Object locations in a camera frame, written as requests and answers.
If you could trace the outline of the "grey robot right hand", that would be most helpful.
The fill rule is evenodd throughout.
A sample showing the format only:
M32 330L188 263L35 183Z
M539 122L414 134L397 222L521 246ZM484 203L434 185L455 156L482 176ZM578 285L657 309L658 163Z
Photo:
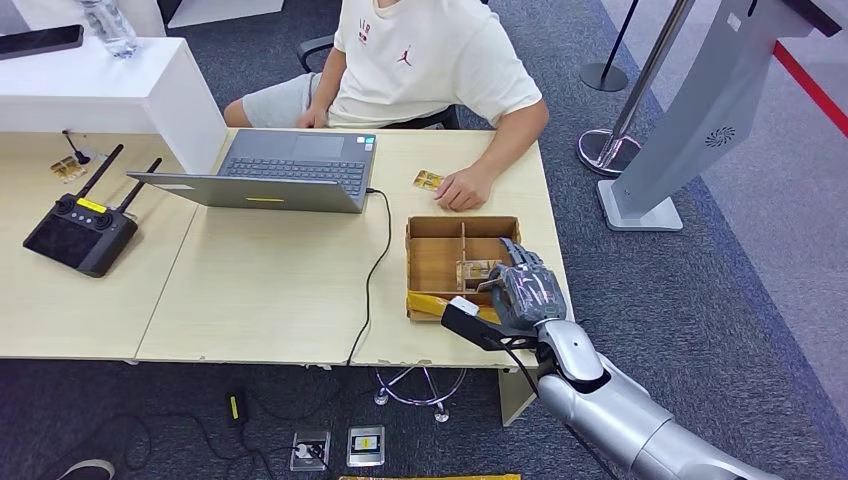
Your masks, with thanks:
M567 320L568 306L554 272L533 251L500 237L511 264L497 263L476 289L490 292L503 325L528 330L553 320Z

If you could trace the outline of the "person's left hand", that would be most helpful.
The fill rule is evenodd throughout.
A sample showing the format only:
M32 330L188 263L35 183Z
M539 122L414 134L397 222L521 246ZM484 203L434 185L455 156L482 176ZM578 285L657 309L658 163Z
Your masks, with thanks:
M479 166L470 166L444 178L435 193L436 203L455 212L483 206L491 194L496 177Z

